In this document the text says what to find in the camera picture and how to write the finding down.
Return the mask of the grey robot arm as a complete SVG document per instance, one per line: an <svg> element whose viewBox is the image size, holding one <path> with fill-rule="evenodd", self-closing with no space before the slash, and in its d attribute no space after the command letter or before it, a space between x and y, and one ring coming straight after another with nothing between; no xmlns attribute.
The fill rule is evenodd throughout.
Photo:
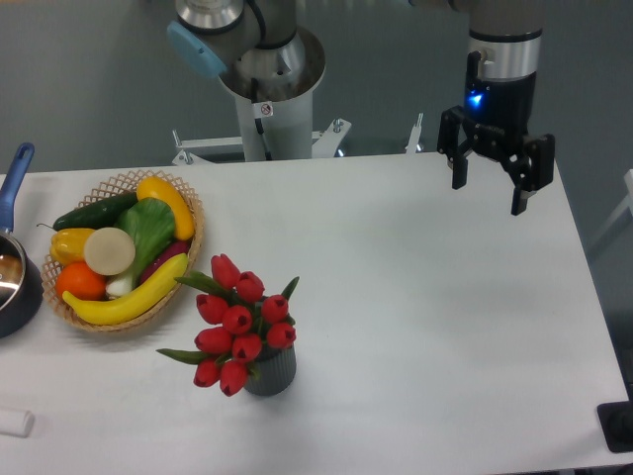
<svg viewBox="0 0 633 475"><path fill-rule="evenodd" d="M469 17L464 102L445 110L437 150L466 185L468 156L498 163L513 183L511 212L553 180L555 138L528 131L544 25L542 1L436 1Z"/></svg>

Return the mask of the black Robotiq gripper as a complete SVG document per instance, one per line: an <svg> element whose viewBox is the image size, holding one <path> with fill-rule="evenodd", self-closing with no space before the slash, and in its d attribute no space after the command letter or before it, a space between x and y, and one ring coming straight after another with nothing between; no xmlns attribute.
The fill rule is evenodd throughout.
<svg viewBox="0 0 633 475"><path fill-rule="evenodd" d="M464 109L454 106L441 114L437 151L452 170L451 187L467 183L468 155L475 153L501 163L514 188L510 212L518 216L528 199L553 181L555 137L527 136L536 74L489 77L485 54L468 54ZM460 131L466 138L461 142Z"/></svg>

